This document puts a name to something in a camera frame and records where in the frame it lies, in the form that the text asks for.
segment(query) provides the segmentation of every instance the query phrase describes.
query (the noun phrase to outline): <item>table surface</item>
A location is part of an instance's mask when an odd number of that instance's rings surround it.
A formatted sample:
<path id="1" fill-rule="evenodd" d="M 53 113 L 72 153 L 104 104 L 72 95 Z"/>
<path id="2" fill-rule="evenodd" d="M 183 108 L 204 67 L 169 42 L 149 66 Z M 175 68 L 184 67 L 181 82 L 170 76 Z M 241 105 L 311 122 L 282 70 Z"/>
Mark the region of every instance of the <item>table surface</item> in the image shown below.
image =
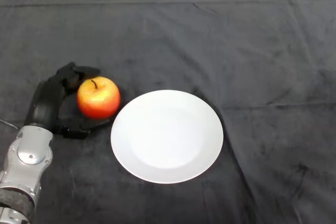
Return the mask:
<path id="1" fill-rule="evenodd" d="M 22 125 L 37 83 L 99 67 L 123 104 L 195 93 L 227 136 L 214 165 L 159 185 L 129 174 L 110 127 L 55 137 L 39 223 L 336 221 L 336 0 L 0 0 L 0 118 Z M 60 117 L 78 115 L 74 97 Z M 0 125 L 2 163 L 16 131 Z"/>

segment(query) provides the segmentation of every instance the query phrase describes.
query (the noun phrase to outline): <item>white plate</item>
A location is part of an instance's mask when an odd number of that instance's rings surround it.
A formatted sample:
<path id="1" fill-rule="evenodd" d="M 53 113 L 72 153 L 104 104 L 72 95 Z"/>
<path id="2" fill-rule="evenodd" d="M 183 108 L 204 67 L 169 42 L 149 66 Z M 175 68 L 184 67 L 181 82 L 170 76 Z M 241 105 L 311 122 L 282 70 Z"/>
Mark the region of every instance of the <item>white plate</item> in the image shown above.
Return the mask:
<path id="1" fill-rule="evenodd" d="M 181 91 L 141 95 L 118 114 L 111 145 L 120 164 L 144 180 L 170 184 L 206 171 L 223 144 L 215 111 L 200 98 Z"/>

